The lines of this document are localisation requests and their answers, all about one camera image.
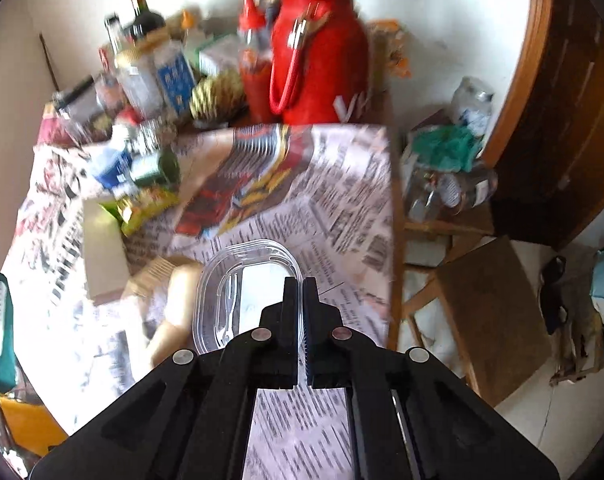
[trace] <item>red nozzle cap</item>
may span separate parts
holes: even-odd
[[[239,17],[240,30],[266,27],[264,13],[255,6],[255,0],[244,0],[244,8]]]

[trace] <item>red squeeze bottle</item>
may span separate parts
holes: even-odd
[[[272,63],[266,44],[266,18],[254,0],[244,0],[244,9],[239,17],[239,33],[245,44],[240,51],[240,76],[251,117],[260,124],[276,123],[278,119],[271,112],[269,104]]]

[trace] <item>metal rivet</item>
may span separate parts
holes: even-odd
[[[271,330],[262,327],[256,328],[251,332],[251,337],[256,341],[268,341],[271,339]]]
[[[429,360],[429,353],[424,348],[411,348],[409,357],[416,363],[425,363]]]
[[[187,365],[193,361],[193,352],[191,350],[178,350],[173,354],[173,362],[177,365]]]
[[[338,341],[346,341],[347,339],[351,339],[353,332],[346,328],[345,326],[339,326],[338,328],[334,328],[333,332],[331,332],[333,339],[337,339]]]

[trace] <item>metal clasp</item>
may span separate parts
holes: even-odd
[[[331,16],[331,11],[326,12],[321,18],[315,19],[319,4],[309,4],[306,10],[293,22],[293,28],[288,35],[288,47],[298,50],[312,35],[326,25]]]

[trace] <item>wall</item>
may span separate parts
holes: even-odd
[[[106,40],[104,16],[115,11],[123,22],[133,16],[128,0],[27,1],[64,86],[99,69],[96,50]],[[163,14],[199,4],[205,14],[227,16],[240,5],[240,0],[147,1]],[[446,104],[464,75],[478,76],[494,86],[495,109],[502,108],[524,40],[529,0],[356,2],[366,18],[395,17],[411,33],[413,78],[392,85],[400,125],[413,126]]]
[[[29,189],[32,146],[53,87],[26,0],[0,3],[0,268]]]

